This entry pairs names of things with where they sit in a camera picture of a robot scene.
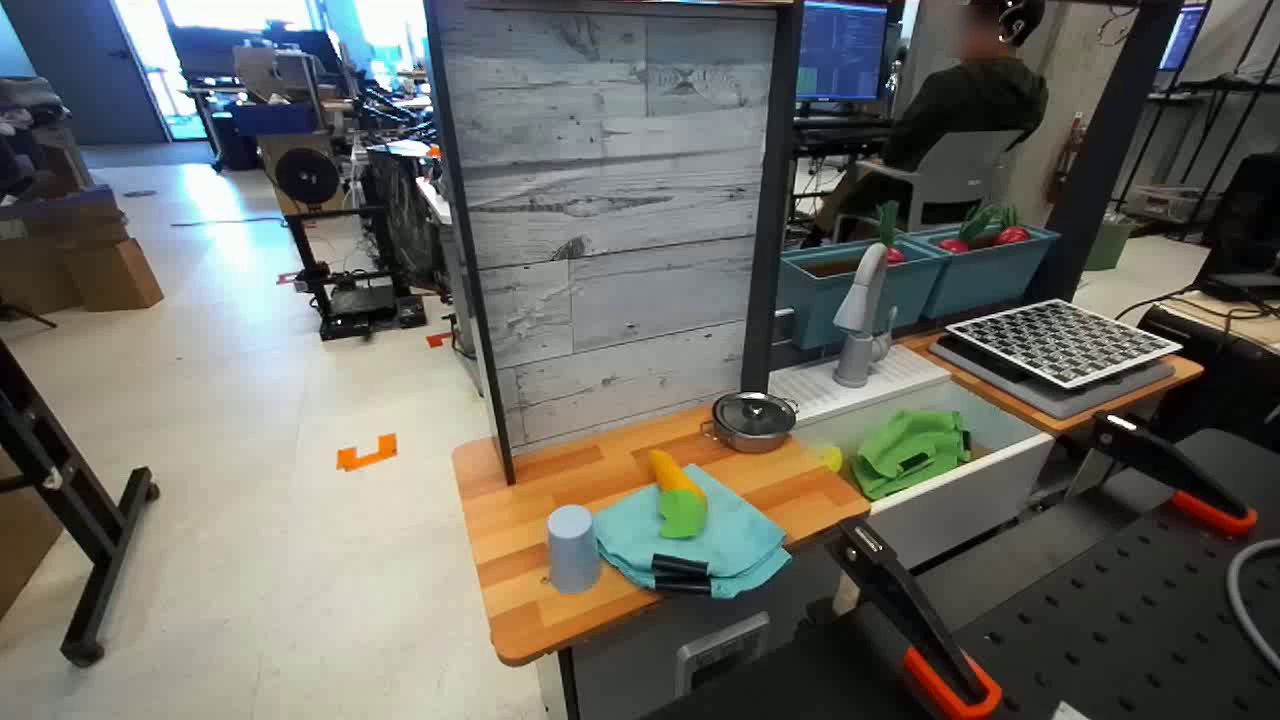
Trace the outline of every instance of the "wood grain partition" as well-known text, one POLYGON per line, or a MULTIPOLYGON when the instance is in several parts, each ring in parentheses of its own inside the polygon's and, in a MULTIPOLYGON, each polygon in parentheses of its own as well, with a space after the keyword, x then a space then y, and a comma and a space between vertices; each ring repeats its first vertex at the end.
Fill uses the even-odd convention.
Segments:
POLYGON ((428 0, 508 456, 762 385, 795 11, 428 0))

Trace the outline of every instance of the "man sitting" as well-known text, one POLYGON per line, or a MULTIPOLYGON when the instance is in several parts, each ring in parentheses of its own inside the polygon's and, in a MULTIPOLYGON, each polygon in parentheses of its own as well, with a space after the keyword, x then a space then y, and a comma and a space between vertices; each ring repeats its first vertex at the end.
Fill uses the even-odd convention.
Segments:
MULTIPOLYGON (((1007 133, 1030 137, 1045 114, 1045 77, 1015 47, 1038 27, 1045 0, 968 0, 959 27, 959 62, 933 72, 912 106, 897 119, 884 148, 889 168, 915 168, 949 133, 1007 133)), ((848 173, 827 204, 812 215, 812 237, 837 237, 843 210, 869 215, 877 204, 898 200, 906 186, 889 177, 848 173)))

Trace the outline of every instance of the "white container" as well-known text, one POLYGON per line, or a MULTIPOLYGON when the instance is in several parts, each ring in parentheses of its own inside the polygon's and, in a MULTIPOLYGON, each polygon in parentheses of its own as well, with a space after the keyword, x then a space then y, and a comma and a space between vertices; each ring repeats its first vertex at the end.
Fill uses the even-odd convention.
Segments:
POLYGON ((871 504, 871 526, 897 546, 904 569, 915 569, 1015 520, 1030 501, 1052 437, 952 379, 922 379, 820 416, 800 411, 795 437, 812 446, 837 442, 850 451, 877 425, 904 407, 959 411, 978 451, 934 481, 871 504))

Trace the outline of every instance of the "white floor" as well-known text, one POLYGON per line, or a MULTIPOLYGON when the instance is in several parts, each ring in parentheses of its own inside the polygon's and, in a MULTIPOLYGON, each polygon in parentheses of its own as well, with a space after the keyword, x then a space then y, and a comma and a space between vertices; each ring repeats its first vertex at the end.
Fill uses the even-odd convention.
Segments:
MULTIPOLYGON (((316 339, 272 192, 208 168, 113 168, 168 299, 0 322, 113 490, 147 465, 162 501, 141 526, 107 618, 107 658, 58 658, 87 564, 65 534, 0 625, 0 717, 56 720, 524 720, 536 674, 488 649, 451 446, 488 405, 421 330, 316 339), (335 472, 335 446, 399 437, 399 456, 335 472)), ((316 231, 351 263, 343 229, 316 231)), ((1135 238, 1079 305, 1181 286, 1201 246, 1135 238)))

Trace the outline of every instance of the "gray wood panel wall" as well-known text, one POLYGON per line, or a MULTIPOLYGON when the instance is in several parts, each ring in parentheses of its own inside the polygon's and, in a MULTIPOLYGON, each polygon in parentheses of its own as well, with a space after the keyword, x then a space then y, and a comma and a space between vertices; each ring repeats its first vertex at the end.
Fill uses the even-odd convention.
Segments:
POLYGON ((444 30, 511 451, 733 390, 777 16, 456 0, 444 30))

